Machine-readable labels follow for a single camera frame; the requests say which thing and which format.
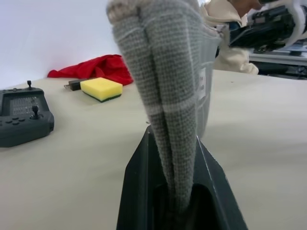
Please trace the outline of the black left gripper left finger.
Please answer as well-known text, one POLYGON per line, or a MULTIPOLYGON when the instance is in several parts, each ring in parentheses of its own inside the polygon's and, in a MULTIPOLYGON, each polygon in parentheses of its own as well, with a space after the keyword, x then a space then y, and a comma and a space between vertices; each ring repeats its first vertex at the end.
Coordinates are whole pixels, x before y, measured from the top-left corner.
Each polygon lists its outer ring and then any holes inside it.
POLYGON ((168 230, 168 187, 150 126, 125 169, 117 230, 168 230))

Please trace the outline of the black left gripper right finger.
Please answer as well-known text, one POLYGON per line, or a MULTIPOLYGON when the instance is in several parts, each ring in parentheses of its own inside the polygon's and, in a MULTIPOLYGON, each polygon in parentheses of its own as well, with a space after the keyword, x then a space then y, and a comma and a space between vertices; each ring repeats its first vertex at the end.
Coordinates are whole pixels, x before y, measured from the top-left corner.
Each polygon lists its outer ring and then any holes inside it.
POLYGON ((193 170, 188 230, 248 230, 221 165, 199 139, 193 170))

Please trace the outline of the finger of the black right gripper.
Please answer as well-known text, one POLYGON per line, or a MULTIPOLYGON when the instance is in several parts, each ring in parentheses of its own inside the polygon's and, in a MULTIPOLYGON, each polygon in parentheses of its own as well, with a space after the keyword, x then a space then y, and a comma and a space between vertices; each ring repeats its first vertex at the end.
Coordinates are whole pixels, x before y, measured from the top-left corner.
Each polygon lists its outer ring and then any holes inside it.
POLYGON ((229 46, 239 48, 255 48, 252 41, 254 25, 241 27, 238 23, 229 23, 229 46))

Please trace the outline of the person in cream hoodie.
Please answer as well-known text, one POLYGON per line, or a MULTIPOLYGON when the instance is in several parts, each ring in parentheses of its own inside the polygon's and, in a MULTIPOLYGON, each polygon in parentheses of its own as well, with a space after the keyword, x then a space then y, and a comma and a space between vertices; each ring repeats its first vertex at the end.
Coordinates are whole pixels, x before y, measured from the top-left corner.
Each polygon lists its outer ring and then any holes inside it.
MULTIPOLYGON (((234 30, 247 25, 247 14, 250 10, 261 8, 259 0, 210 0, 200 6, 200 13, 209 26, 226 24, 230 30, 234 30)), ((258 68, 249 62, 249 53, 246 49, 230 48, 225 40, 220 42, 214 68, 252 75, 259 73, 258 68)))

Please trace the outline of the grey metal workbench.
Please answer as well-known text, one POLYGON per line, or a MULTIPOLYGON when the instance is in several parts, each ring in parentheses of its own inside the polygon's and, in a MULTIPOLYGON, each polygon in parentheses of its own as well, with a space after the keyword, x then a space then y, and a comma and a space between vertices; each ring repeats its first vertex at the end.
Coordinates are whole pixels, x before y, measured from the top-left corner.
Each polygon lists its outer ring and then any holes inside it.
POLYGON ((253 51, 249 59, 259 69, 260 75, 307 80, 307 39, 271 52, 253 51))

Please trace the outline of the yellow and green sponge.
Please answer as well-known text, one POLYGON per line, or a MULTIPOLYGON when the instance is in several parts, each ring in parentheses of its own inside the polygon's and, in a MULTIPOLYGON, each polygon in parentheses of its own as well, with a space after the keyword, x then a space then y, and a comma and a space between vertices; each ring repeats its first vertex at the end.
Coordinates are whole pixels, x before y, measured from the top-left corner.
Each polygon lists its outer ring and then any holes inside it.
POLYGON ((122 95, 123 85, 105 78, 95 78, 80 82, 81 91, 103 103, 122 95))

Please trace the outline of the black power adapter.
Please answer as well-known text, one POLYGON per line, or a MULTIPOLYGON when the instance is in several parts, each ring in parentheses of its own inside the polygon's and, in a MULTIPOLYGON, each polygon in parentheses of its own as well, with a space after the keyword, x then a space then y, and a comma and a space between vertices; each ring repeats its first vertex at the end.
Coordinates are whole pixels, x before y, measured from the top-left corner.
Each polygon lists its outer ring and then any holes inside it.
POLYGON ((81 80, 71 80, 66 85, 64 85, 64 88, 71 91, 78 91, 81 89, 80 83, 81 80))

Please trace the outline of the red cloth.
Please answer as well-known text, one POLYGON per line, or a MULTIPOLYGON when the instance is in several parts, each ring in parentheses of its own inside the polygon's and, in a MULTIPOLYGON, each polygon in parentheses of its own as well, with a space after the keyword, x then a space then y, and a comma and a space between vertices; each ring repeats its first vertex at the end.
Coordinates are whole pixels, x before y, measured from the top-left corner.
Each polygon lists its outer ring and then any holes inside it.
POLYGON ((104 55, 65 67, 60 70, 51 70, 49 78, 91 79, 105 78, 124 86, 133 83, 133 79, 121 55, 104 55))

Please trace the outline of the dark grey joystick remote controller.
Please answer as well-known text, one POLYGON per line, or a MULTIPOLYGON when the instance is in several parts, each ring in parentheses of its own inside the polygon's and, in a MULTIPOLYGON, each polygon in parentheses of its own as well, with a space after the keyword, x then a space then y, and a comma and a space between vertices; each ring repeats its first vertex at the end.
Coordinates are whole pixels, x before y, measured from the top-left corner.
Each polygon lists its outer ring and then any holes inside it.
POLYGON ((0 148, 9 148, 48 136, 54 130, 44 91, 27 82, 26 88, 0 91, 0 148))

